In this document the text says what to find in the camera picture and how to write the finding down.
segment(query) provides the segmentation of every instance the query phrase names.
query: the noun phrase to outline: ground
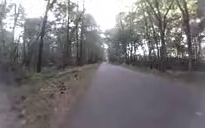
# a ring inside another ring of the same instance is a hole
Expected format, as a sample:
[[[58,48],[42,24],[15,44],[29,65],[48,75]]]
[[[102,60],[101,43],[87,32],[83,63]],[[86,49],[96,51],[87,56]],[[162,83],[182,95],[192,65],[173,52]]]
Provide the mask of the ground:
[[[197,86],[104,63],[68,128],[204,128],[204,99]]]
[[[0,128],[205,128],[205,83],[98,66],[31,74],[15,91],[0,71]]]

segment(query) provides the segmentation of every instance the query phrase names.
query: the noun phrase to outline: dry grass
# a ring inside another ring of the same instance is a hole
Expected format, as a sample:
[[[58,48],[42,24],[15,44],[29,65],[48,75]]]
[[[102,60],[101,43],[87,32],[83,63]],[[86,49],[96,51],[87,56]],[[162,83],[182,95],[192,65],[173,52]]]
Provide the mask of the dry grass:
[[[24,128],[54,128],[64,125],[77,97],[86,90],[98,65],[33,74],[21,87]]]

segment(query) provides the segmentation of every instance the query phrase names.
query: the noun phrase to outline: roadside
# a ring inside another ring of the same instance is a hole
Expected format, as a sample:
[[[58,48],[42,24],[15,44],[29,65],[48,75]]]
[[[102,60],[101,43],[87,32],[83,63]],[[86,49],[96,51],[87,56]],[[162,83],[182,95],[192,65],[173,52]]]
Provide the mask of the roadside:
[[[187,72],[187,71],[173,71],[167,70],[166,72],[160,72],[156,69],[149,69],[147,67],[137,67],[132,65],[120,64],[121,66],[150,75],[163,77],[172,81],[185,82],[190,85],[205,87],[205,71],[203,72]]]
[[[90,84],[98,66],[30,74],[16,90],[22,98],[23,128],[64,125],[66,114]]]

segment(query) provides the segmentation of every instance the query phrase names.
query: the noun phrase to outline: foliage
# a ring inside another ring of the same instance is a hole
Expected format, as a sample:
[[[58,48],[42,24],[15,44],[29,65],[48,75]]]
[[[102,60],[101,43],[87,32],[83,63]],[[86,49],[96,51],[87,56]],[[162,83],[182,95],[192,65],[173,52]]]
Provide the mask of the foliage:
[[[105,33],[110,61],[162,71],[205,63],[205,19],[196,0],[138,0],[130,10],[117,15],[116,27]]]
[[[21,5],[0,0],[0,63],[30,70],[38,66],[40,71],[41,67],[61,68],[102,60],[101,31],[94,17],[85,14],[85,7],[80,10],[80,5],[70,0],[47,2],[46,12],[52,12],[54,20],[48,20],[47,13],[26,18]]]

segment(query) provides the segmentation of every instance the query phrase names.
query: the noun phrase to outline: tree trunk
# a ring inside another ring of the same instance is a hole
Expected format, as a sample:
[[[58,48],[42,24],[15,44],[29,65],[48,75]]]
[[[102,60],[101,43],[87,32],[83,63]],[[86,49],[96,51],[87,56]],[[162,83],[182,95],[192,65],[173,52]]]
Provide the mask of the tree trunk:
[[[191,27],[189,24],[189,14],[187,14],[187,17],[185,19],[185,25],[186,25],[186,37],[187,37],[187,45],[188,45],[188,70],[192,71],[192,60],[193,60],[193,53],[192,53],[192,44],[191,44]]]
[[[127,46],[124,47],[124,55],[125,55],[125,63],[128,64],[128,53],[127,53]]]
[[[68,10],[67,10],[67,15],[68,15],[68,19],[67,19],[67,47],[66,47],[66,56],[69,61],[70,59],[70,48],[71,48],[71,43],[70,43],[70,39],[69,39],[69,22],[70,22],[70,0],[68,0]]]
[[[23,39],[23,58],[22,58],[23,65],[26,64],[26,41]]]
[[[80,48],[79,48],[79,58],[78,58],[79,66],[82,65],[82,61],[83,61],[83,34],[84,34],[84,19],[82,19],[82,24],[81,24]]]
[[[14,51],[12,51],[12,56],[11,56],[11,60],[13,60],[14,62],[16,62],[16,51],[18,50],[18,47],[17,45],[15,44],[15,30],[16,30],[16,25],[17,25],[17,20],[18,20],[18,17],[19,17],[19,12],[17,12],[17,5],[15,4],[14,5],[14,23],[13,23],[13,38],[12,38],[12,43],[14,44],[13,48],[14,48]]]
[[[136,42],[134,42],[134,62],[137,61],[137,58],[136,58],[136,52],[137,52],[137,46],[136,46]]]
[[[79,27],[78,23],[76,24],[76,64],[78,65],[79,59]]]
[[[198,59],[201,58],[202,46],[201,46],[201,36],[198,37]]]
[[[157,35],[156,35],[154,25],[152,25],[152,30],[153,30],[153,40],[155,42],[156,49],[157,49],[157,53],[156,53],[157,54],[157,60],[159,61],[160,60],[160,52],[159,52],[160,50],[159,50],[159,44],[158,44],[158,39],[157,39]]]
[[[152,48],[151,48],[151,41],[148,41],[148,49],[149,49],[149,61],[152,60]]]
[[[161,64],[160,64],[160,70],[165,71],[165,63],[166,63],[165,32],[161,31],[160,38],[161,38],[161,48],[160,48]]]
[[[49,7],[50,7],[50,0],[48,0],[48,4],[47,4],[46,10],[45,10],[43,23],[42,23],[42,26],[41,26],[39,53],[38,53],[38,62],[37,62],[37,72],[41,72],[42,54],[43,54],[43,46],[44,46],[44,36],[45,36],[46,23],[47,23],[47,19],[48,19]]]
[[[130,46],[130,63],[132,64],[133,62],[133,43],[131,43]]]

